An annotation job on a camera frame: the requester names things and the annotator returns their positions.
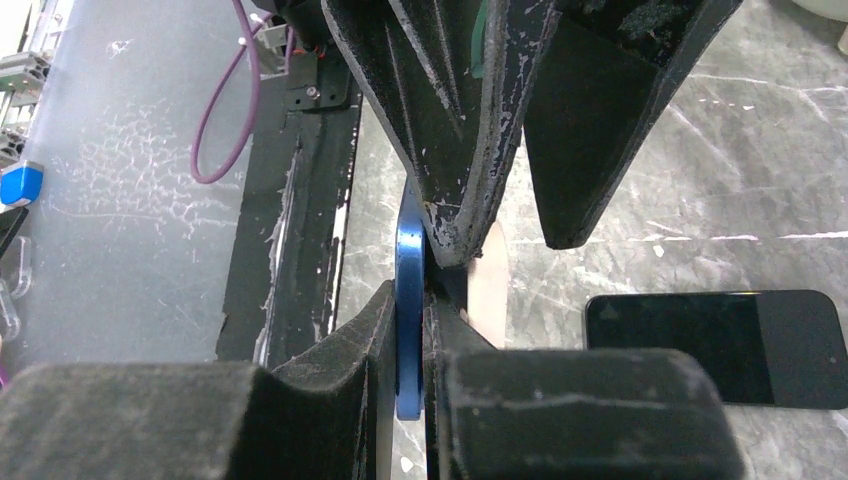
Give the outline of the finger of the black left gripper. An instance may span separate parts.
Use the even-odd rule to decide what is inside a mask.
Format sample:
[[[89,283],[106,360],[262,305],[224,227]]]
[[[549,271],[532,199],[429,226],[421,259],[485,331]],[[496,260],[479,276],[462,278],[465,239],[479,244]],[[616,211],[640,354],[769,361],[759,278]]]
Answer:
[[[413,178],[437,263],[467,264],[495,220],[560,12],[551,1],[326,1],[322,9]]]
[[[524,139],[554,250],[584,245],[735,0],[558,1]]]

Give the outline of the cream pink phone case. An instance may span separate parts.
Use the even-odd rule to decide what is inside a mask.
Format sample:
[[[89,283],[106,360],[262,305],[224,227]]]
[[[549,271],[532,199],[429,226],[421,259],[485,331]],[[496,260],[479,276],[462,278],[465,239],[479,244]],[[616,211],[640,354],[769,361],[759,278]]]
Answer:
[[[507,242],[495,221],[482,246],[482,256],[469,264],[466,321],[496,348],[506,345],[509,258]]]

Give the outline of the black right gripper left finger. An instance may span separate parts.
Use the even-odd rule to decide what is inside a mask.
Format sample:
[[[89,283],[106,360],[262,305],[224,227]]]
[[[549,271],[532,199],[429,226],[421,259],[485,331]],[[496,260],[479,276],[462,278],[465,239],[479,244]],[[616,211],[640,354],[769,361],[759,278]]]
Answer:
[[[394,286],[285,364],[42,365],[1,396],[5,479],[387,479]]]

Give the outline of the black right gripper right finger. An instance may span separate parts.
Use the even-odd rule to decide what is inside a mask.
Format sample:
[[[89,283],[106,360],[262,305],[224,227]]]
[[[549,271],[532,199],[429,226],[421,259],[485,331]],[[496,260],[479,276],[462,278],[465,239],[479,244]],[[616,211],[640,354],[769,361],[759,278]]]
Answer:
[[[425,299],[431,479],[740,479],[718,392],[666,349],[499,350]]]

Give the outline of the black phone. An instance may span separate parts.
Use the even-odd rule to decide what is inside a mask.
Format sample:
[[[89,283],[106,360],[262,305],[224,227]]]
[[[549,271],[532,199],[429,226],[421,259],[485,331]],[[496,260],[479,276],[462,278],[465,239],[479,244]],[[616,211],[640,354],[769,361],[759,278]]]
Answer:
[[[726,403],[843,410],[847,348],[834,301],[816,290],[598,295],[588,348],[665,348],[699,362]]]

